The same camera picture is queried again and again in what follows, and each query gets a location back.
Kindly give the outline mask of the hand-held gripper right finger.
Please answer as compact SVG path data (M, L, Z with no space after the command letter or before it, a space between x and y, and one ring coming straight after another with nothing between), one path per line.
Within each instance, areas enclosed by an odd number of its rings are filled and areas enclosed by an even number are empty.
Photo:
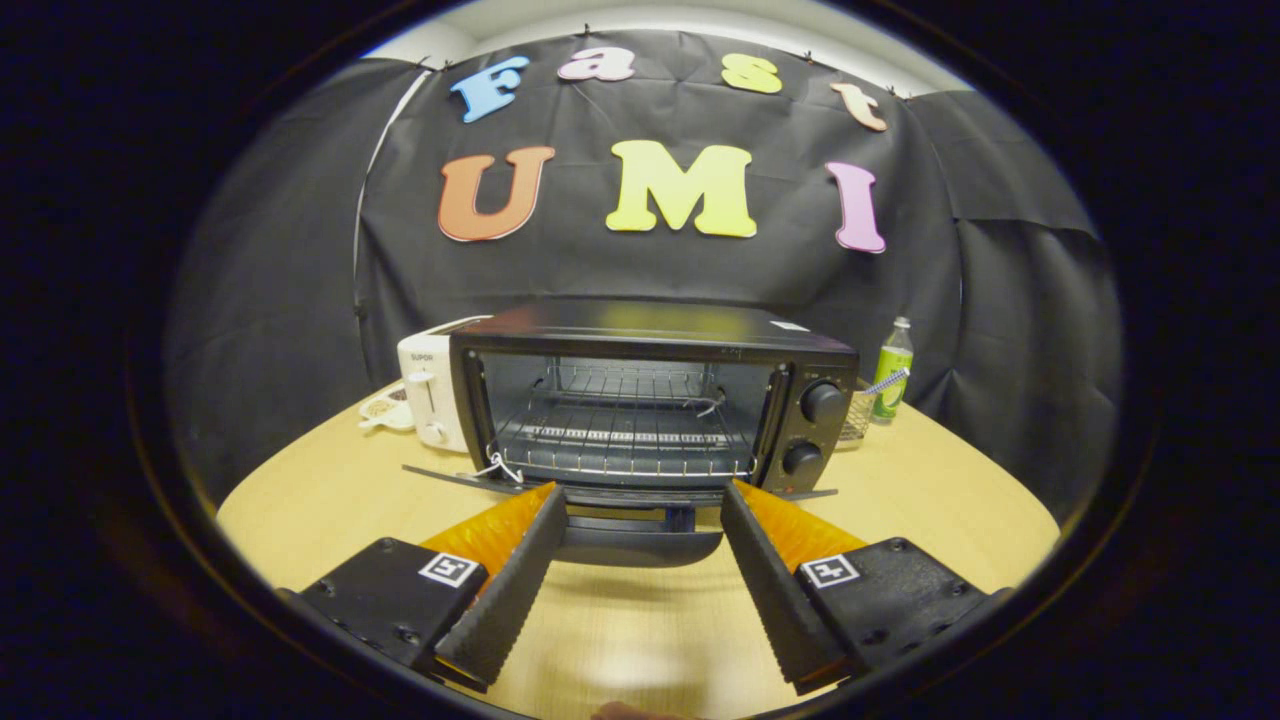
M799 694L957 635L998 601L902 537L868 543L742 482L721 521L780 670Z

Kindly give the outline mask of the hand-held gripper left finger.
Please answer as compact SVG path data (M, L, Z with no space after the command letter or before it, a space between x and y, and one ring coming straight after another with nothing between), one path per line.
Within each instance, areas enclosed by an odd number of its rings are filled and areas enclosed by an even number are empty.
M417 544L376 539L285 601L421 676L485 692L566 527L564 492L547 483Z

